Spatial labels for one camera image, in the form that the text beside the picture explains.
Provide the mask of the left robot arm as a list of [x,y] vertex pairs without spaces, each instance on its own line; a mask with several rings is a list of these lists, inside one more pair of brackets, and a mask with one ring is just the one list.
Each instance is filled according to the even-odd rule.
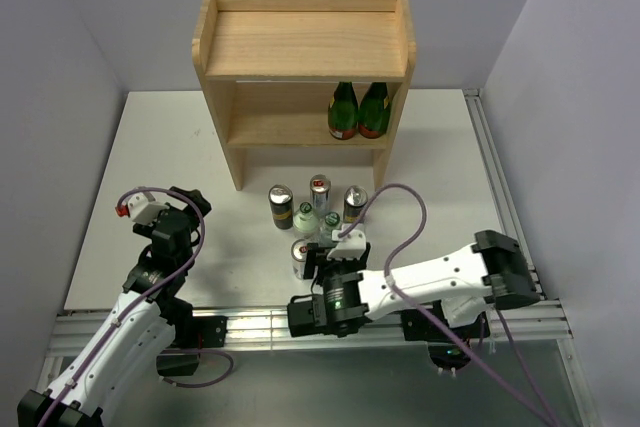
[[176,294],[203,247],[211,205],[197,189],[166,189],[182,209],[158,201],[158,192],[138,187],[117,201],[117,215],[129,218],[134,233],[149,243],[81,353],[43,392],[23,396],[19,425],[104,426],[137,375],[170,345],[193,338],[192,307]]

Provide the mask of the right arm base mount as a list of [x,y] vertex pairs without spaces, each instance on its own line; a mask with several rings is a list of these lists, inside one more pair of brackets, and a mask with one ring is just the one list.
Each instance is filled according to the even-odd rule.
[[[470,363],[469,356],[419,311],[403,310],[400,312],[400,319],[404,339],[408,342],[426,342],[429,357],[437,368],[453,374]],[[481,346],[490,335],[488,319],[484,313],[478,315],[472,324],[451,327],[451,330],[468,347],[471,347],[472,341],[477,341],[478,346]]]

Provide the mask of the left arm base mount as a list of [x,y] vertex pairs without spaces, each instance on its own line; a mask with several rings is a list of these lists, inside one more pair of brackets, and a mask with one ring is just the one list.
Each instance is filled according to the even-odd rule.
[[176,339],[156,358],[157,373],[166,380],[196,373],[209,357],[226,358],[220,351],[227,334],[226,316],[195,316],[177,329]]

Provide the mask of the clear bottle green cap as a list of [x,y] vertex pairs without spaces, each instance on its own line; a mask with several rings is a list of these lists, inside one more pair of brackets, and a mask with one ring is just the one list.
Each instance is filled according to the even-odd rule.
[[341,217],[335,211],[328,212],[322,219],[319,229],[318,243],[321,246],[331,246],[333,244],[333,232],[339,230]]

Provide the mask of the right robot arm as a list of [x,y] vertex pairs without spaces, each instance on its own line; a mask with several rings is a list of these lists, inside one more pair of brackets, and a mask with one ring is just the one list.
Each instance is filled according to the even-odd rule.
[[333,231],[332,248],[312,244],[305,271],[322,288],[287,306],[292,337],[345,337],[391,313],[416,304],[440,305],[435,330],[457,335],[489,307],[512,310],[540,300],[518,242],[492,230],[476,233],[468,246],[429,261],[389,272],[367,267],[371,245],[363,231]]

